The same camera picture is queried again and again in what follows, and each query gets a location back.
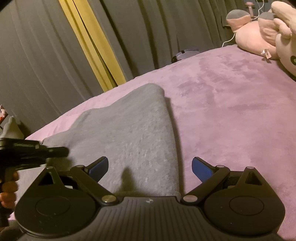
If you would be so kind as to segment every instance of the bed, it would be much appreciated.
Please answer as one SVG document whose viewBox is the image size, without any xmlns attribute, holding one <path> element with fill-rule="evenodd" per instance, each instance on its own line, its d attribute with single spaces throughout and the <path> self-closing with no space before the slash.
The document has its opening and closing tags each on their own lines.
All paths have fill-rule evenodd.
<svg viewBox="0 0 296 241">
<path fill-rule="evenodd" d="M 236 45 L 139 76 L 85 101 L 27 139 L 42 141 L 66 131 L 82 112 L 109 106 L 147 83 L 165 93 L 180 162 L 180 193 L 201 183 L 191 170 L 195 156 L 232 170 L 254 166 L 285 205 L 279 235 L 296 240 L 296 83 L 279 62 Z M 19 182 L 23 185 L 22 175 Z"/>
</svg>

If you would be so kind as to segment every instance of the human hand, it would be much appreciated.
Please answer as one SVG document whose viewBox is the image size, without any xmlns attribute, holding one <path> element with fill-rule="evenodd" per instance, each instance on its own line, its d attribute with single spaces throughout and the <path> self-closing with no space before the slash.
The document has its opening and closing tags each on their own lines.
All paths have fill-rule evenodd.
<svg viewBox="0 0 296 241">
<path fill-rule="evenodd" d="M 13 174 L 13 180 L 10 182 L 5 182 L 2 185 L 2 193 L 0 193 L 0 202 L 3 207 L 14 209 L 16 195 L 15 192 L 18 190 L 18 186 L 16 181 L 19 179 L 19 175 L 17 172 Z"/>
</svg>

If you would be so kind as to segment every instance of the yellow curtain stripe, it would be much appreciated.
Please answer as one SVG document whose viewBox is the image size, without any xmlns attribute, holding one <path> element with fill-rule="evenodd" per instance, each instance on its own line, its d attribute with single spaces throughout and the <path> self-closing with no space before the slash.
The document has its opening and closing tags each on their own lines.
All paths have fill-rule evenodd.
<svg viewBox="0 0 296 241">
<path fill-rule="evenodd" d="M 113 89 L 73 0 L 59 0 L 59 2 L 103 91 Z"/>
<path fill-rule="evenodd" d="M 87 0 L 73 0 L 86 26 L 86 29 L 103 58 L 107 68 L 118 85 L 124 84 L 126 79 L 114 55 L 114 52 L 94 15 Z"/>
</svg>

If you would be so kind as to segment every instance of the pink plush toy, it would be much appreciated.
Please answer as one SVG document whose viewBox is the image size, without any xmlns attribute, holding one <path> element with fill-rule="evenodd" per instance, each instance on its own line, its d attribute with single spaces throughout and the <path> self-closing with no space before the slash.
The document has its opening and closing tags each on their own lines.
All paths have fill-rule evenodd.
<svg viewBox="0 0 296 241">
<path fill-rule="evenodd" d="M 274 1 L 271 10 L 252 21 L 248 12 L 232 10 L 226 20 L 236 34 L 237 45 L 253 54 L 268 50 L 271 59 L 280 59 L 284 67 L 296 76 L 296 9 L 287 3 Z"/>
</svg>

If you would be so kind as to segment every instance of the white tag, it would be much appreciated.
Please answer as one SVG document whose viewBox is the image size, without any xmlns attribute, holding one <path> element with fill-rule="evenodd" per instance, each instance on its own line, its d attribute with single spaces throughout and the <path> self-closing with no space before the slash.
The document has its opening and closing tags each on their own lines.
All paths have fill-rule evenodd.
<svg viewBox="0 0 296 241">
<path fill-rule="evenodd" d="M 261 52 L 261 55 L 263 55 L 263 54 L 265 54 L 265 57 L 266 57 L 267 59 L 271 58 L 271 54 L 270 54 L 270 52 L 269 52 L 268 49 L 264 49 L 264 50 Z"/>
</svg>

